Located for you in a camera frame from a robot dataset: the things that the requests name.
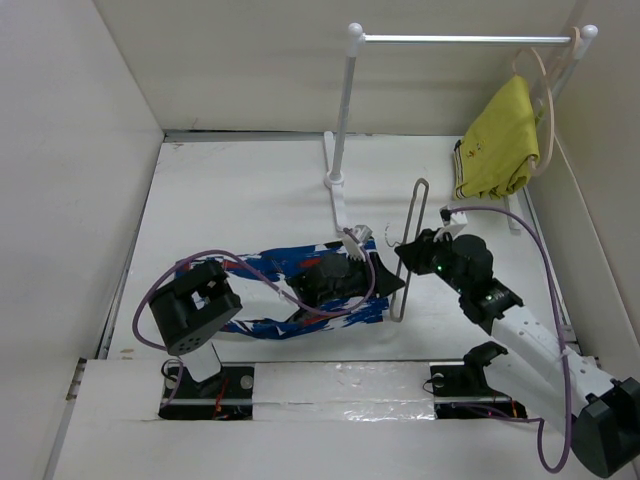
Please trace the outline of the grey wire hanger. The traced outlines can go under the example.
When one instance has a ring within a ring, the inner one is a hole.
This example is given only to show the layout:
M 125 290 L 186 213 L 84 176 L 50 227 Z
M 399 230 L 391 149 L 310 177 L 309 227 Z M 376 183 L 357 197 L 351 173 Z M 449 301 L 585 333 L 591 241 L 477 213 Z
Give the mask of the grey wire hanger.
M 419 177 L 415 181 L 404 223 L 402 239 L 396 246 L 414 241 L 421 233 L 429 190 L 430 185 L 425 178 Z M 389 319 L 395 323 L 400 323 L 404 319 L 412 279 L 412 273 L 404 266 L 401 260 L 398 260 L 395 275 L 400 276 L 401 273 L 405 273 L 405 277 L 403 278 L 404 287 L 391 294 L 389 303 Z

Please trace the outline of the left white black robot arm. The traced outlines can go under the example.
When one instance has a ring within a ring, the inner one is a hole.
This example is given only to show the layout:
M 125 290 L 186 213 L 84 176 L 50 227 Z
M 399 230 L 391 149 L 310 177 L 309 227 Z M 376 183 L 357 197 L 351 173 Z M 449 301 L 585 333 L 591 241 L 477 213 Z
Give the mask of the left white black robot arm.
M 220 261 L 206 258 L 180 267 L 175 278 L 147 300 L 168 354 L 182 361 L 183 378 L 198 396 L 216 394 L 224 382 L 211 343 L 220 332 L 260 340 L 285 340 L 329 326 L 381 321 L 389 298 L 405 285 L 377 252 L 357 260 L 336 250 L 283 248 L 254 258 Z M 243 306 L 232 280 L 255 289 L 260 281 L 294 297 L 293 309 L 261 305 L 239 318 Z

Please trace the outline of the blue white red patterned trousers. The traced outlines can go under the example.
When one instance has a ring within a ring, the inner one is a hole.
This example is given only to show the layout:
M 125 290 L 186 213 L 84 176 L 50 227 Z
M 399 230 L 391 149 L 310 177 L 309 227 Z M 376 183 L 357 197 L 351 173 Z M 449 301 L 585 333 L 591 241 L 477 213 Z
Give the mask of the blue white red patterned trousers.
M 366 243 L 366 250 L 369 254 L 377 252 L 373 239 Z M 242 254 L 238 260 L 209 255 L 180 267 L 173 277 L 178 278 L 207 260 L 223 265 L 228 283 L 242 303 L 242 310 L 221 329 L 225 334 L 284 341 L 314 332 L 381 322 L 389 310 L 389 296 L 378 297 L 374 291 L 371 295 L 334 300 L 325 305 L 306 305 L 298 299 L 289 279 L 328 254 L 349 257 L 339 241 Z

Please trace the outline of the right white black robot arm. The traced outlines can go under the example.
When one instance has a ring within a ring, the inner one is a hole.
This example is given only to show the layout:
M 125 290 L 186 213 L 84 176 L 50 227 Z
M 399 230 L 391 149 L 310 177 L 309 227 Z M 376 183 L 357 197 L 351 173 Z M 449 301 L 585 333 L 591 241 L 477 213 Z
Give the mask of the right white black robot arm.
M 493 256 L 481 238 L 425 229 L 395 252 L 409 272 L 434 274 L 456 291 L 464 315 L 491 336 L 463 358 L 468 390 L 491 388 L 531 408 L 568 435 L 575 457 L 600 478 L 638 457 L 638 381 L 618 380 L 561 346 L 556 333 L 495 278 Z

